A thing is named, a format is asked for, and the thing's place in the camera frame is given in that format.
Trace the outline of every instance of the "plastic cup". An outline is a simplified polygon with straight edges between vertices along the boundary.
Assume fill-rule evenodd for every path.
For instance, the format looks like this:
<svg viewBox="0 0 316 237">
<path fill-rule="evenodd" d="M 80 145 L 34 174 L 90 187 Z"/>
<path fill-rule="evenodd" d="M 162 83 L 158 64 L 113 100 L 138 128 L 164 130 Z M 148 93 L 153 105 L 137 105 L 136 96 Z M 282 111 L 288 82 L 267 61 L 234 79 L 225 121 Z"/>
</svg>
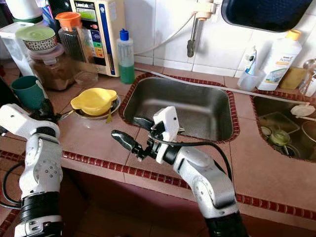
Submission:
<svg viewBox="0 0 316 237">
<path fill-rule="evenodd" d="M 21 103 L 30 110 L 39 110 L 44 100 L 43 90 L 36 84 L 35 76 L 21 77 L 11 83 L 11 88 Z"/>
<path fill-rule="evenodd" d="M 256 76 L 243 72 L 237 85 L 241 90 L 253 91 L 253 89 L 260 83 L 263 76 L 264 72 L 262 71 L 259 71 Z"/>
</svg>

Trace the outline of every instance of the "yellow bowl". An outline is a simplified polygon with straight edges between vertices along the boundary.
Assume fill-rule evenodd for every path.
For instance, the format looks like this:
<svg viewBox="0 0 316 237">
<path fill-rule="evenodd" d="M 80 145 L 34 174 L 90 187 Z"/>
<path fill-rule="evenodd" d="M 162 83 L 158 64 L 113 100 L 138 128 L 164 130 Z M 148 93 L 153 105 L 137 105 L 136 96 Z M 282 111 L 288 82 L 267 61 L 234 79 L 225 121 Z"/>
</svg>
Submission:
<svg viewBox="0 0 316 237">
<path fill-rule="evenodd" d="M 99 116 L 111 108 L 111 103 L 116 98 L 117 93 L 114 90 L 91 88 L 72 99 L 70 104 L 75 110 L 81 109 L 88 115 Z"/>
</svg>

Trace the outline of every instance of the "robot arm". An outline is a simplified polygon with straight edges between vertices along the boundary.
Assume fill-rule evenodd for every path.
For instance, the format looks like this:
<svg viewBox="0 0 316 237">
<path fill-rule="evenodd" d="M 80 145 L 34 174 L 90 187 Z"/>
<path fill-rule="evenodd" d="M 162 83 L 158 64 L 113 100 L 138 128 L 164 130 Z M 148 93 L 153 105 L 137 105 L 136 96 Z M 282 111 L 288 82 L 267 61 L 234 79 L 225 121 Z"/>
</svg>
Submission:
<svg viewBox="0 0 316 237">
<path fill-rule="evenodd" d="M 58 198 L 63 173 L 58 126 L 30 118 L 17 105 L 7 104 L 0 108 L 0 127 L 27 139 L 25 170 L 19 181 L 21 223 L 15 228 L 15 237 L 61 236 Z"/>
<path fill-rule="evenodd" d="M 191 187 L 212 237 L 247 237 L 228 176 L 207 154 L 185 146 L 185 143 L 173 142 L 179 130 L 175 108 L 167 107 L 157 112 L 155 123 L 144 118 L 135 121 L 151 132 L 146 150 L 143 151 L 141 145 L 126 133 L 114 130 L 112 136 L 140 161 L 150 156 L 159 163 L 167 162 L 173 166 Z"/>
</svg>

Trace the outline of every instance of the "green liquid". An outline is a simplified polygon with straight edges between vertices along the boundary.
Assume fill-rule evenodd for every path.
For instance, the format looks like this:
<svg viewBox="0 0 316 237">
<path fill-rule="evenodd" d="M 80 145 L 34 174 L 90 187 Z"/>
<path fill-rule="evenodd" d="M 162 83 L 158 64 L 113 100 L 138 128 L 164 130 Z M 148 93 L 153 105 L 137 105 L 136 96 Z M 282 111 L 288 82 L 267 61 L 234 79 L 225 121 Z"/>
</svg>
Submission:
<svg viewBox="0 0 316 237">
<path fill-rule="evenodd" d="M 119 66 L 120 79 L 125 84 L 132 84 L 135 81 L 134 65 L 130 67 Z"/>
</svg>

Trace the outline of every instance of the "yellow bottle cap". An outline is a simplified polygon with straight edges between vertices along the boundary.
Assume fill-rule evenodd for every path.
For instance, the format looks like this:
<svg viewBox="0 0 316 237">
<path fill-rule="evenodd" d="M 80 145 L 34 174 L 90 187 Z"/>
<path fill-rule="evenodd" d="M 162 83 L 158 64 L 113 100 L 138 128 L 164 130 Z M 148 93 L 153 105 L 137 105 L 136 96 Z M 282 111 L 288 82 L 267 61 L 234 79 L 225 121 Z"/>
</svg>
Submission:
<svg viewBox="0 0 316 237">
<path fill-rule="evenodd" d="M 301 32 L 300 31 L 298 31 L 298 30 L 290 30 L 287 33 L 286 38 L 294 40 L 294 41 L 297 41 L 300 38 L 300 36 L 301 36 Z"/>
</svg>

